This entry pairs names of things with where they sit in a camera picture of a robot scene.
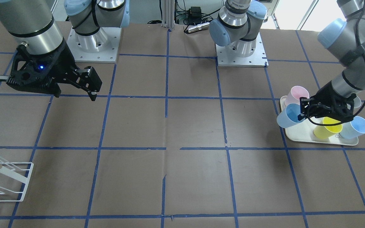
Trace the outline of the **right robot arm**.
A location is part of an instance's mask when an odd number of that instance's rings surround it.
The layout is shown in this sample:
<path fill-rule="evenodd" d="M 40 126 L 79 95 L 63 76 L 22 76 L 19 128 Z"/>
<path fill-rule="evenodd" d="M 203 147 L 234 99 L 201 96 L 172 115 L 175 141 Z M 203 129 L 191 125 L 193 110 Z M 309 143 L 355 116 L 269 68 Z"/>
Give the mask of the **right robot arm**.
<path fill-rule="evenodd" d="M 103 51 L 110 44 L 104 28 L 130 23 L 127 0 L 65 0 L 64 8 L 84 52 Z M 8 75 L 0 82 L 22 92 L 59 97 L 59 84 L 84 90 L 95 101 L 102 81 L 92 66 L 83 69 L 43 0 L 0 0 L 0 21 L 18 46 Z"/>

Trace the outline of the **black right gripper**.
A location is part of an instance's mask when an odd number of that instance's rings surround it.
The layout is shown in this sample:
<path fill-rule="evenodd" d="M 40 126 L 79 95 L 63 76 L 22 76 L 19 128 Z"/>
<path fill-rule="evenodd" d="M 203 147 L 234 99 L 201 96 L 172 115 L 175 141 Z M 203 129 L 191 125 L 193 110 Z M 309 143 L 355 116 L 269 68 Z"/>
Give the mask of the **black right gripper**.
<path fill-rule="evenodd" d="M 33 55 L 29 53 L 29 48 L 24 43 L 17 46 L 13 66 L 6 81 L 9 87 L 17 91 L 59 97 L 61 89 L 58 84 L 71 84 L 86 91 L 91 101 L 96 100 L 102 80 L 94 67 L 79 69 L 76 66 L 65 39 L 49 53 Z"/>

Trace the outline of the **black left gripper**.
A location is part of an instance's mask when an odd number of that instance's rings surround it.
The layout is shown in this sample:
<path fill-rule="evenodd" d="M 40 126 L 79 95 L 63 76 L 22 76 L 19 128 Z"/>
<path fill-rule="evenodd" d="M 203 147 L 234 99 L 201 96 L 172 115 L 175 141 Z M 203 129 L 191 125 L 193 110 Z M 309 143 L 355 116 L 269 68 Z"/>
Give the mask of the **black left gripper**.
<path fill-rule="evenodd" d="M 300 97 L 300 114 L 298 121 L 305 119 L 330 117 L 341 123 L 350 122 L 355 115 L 353 99 L 356 97 L 355 93 L 343 97 L 339 95 L 329 82 L 321 88 L 316 95 L 307 97 Z"/>

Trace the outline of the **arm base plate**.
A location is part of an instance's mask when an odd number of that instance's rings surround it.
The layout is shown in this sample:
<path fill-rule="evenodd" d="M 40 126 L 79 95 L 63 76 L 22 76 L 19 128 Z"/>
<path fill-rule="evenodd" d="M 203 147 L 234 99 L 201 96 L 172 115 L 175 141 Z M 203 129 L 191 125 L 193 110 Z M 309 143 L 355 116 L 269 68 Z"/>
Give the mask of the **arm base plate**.
<path fill-rule="evenodd" d="M 81 36 L 74 29 L 70 31 L 67 45 L 75 62 L 116 63 L 122 28 L 101 27 L 90 36 Z"/>
<path fill-rule="evenodd" d="M 215 45 L 218 65 L 223 67 L 268 67 L 260 33 L 253 41 L 238 40 L 227 46 Z"/>

